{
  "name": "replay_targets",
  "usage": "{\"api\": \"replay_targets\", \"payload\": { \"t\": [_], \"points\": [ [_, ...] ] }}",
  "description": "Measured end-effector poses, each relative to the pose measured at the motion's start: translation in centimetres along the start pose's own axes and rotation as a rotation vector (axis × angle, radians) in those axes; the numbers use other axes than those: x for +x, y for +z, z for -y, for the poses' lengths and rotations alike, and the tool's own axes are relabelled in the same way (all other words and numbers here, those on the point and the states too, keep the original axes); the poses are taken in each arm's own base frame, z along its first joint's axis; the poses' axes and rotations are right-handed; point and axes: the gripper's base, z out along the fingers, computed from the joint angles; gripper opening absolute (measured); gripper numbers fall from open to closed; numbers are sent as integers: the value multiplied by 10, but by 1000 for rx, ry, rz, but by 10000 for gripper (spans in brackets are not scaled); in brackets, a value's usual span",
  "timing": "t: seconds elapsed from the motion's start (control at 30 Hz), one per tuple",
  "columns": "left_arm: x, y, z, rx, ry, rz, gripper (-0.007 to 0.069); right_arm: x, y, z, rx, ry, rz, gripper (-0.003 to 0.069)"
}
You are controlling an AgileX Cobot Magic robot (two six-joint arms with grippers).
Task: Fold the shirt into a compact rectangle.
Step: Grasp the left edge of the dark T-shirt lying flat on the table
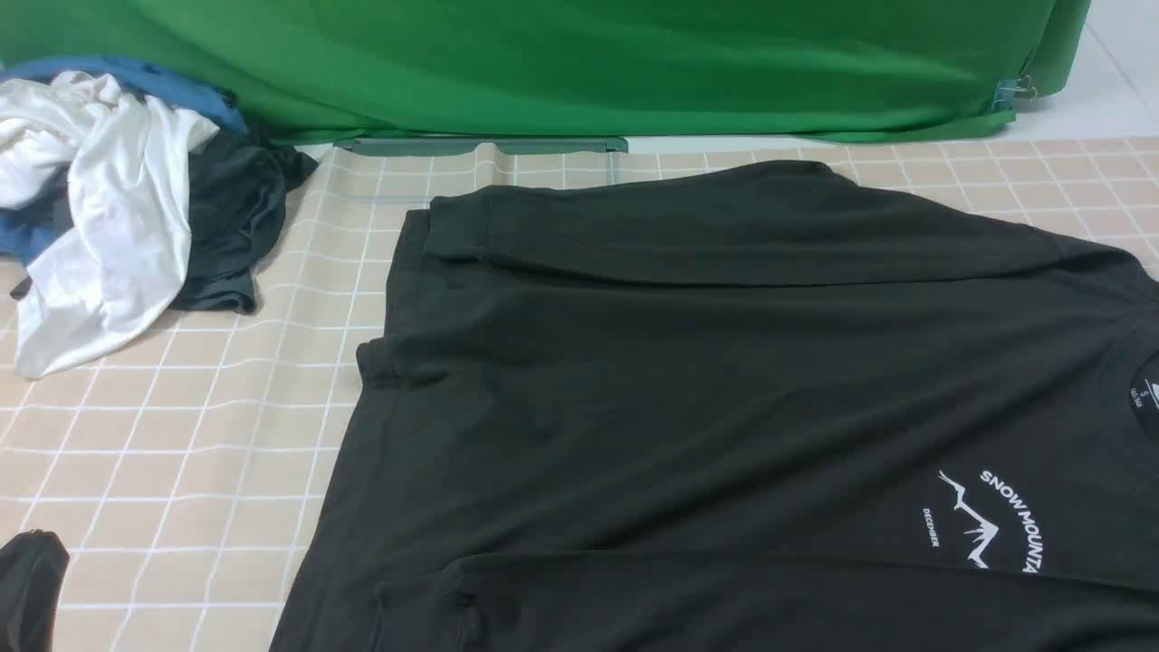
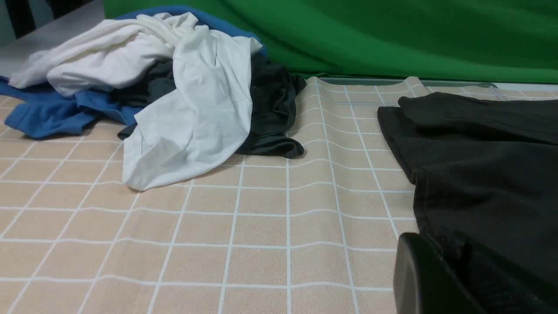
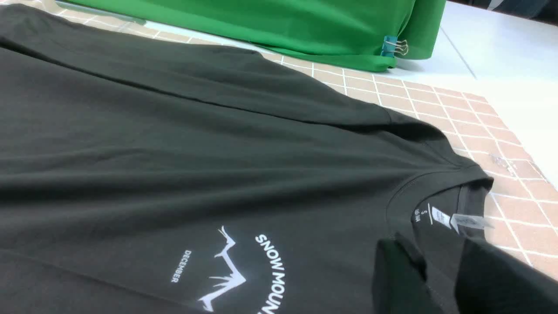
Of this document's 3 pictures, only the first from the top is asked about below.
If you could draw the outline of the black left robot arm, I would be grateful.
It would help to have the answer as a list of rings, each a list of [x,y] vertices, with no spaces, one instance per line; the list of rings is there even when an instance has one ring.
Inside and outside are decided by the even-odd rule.
[[[70,554],[50,530],[21,532],[1,549],[1,649],[53,649],[54,611]]]

